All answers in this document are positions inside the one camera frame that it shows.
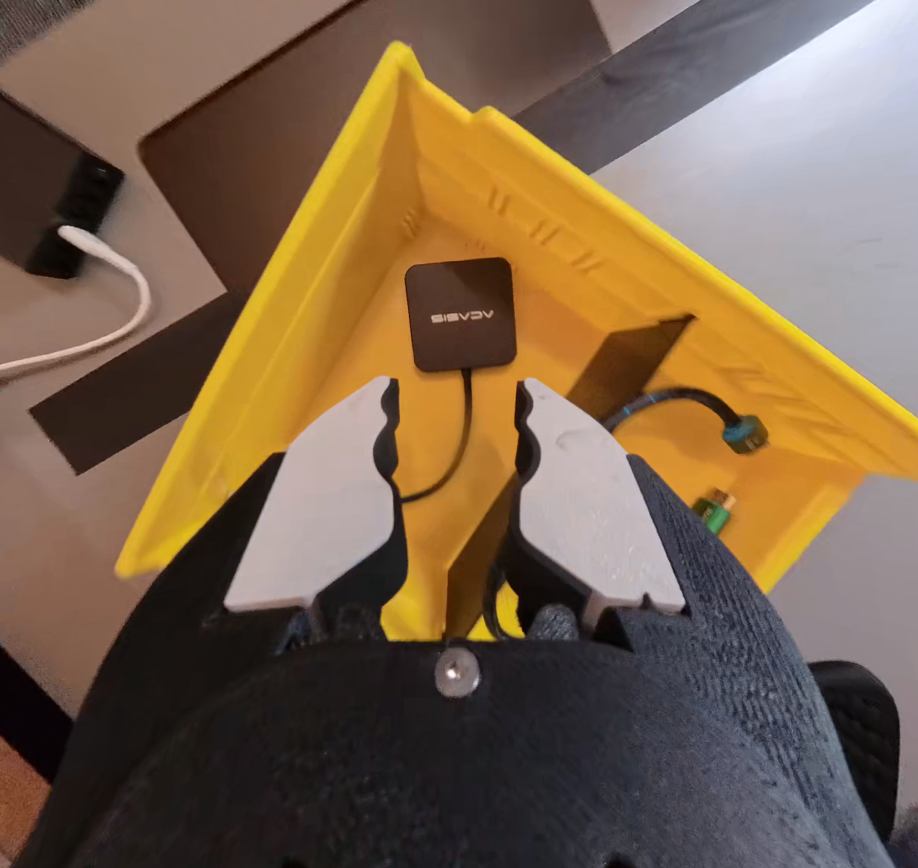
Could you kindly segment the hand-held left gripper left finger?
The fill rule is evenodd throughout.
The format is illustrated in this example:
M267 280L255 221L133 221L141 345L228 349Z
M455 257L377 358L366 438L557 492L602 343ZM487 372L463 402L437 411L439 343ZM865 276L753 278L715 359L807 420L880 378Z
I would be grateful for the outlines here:
M394 474L398 380L378 376L291 442L224 597L232 613L350 606L381 618L407 578Z

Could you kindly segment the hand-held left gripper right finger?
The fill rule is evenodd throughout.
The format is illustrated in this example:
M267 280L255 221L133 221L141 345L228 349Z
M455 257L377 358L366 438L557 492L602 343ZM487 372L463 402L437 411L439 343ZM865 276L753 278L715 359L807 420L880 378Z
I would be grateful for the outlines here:
M516 484L504 571L525 628L549 605L581 630L609 611L669 616L687 601L626 450L541 381L517 384Z

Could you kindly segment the black square hub adapter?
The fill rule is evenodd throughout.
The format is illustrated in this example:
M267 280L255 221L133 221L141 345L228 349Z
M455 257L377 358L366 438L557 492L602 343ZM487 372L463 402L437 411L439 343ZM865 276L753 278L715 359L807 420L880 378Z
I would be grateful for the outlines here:
M515 360L514 289L506 259L416 264L407 269L404 282L418 370L487 369Z

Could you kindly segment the yellow plastic bin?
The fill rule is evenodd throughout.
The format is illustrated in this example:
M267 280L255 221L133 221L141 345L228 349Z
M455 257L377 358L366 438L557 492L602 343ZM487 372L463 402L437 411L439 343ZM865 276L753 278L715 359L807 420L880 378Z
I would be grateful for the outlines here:
M648 409L616 435L686 504L713 489L736 497L722 537L765 591L867 475L916 481L912 414L510 119L454 102L394 43L240 313L116 574L168 565L265 459L378 375L399 381L396 482L412 493L436 480L460 437L462 383L415 366L404 276L482 257L511 266L517 354L475 372L461 467L406 509L389 637L473 627L508 526L527 377L596 415L642 387L686 385L758 416L768 444L740 456L692 403Z

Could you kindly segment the black power strip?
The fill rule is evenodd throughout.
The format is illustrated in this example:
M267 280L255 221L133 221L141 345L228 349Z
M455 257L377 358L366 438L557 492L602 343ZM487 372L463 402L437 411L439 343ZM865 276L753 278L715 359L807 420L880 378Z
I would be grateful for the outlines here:
M59 202L52 208L52 218L25 262L25 271L58 280L78 277L86 256L65 241L59 230L67 225L97 232L123 181L124 173L119 168L91 152L80 154Z

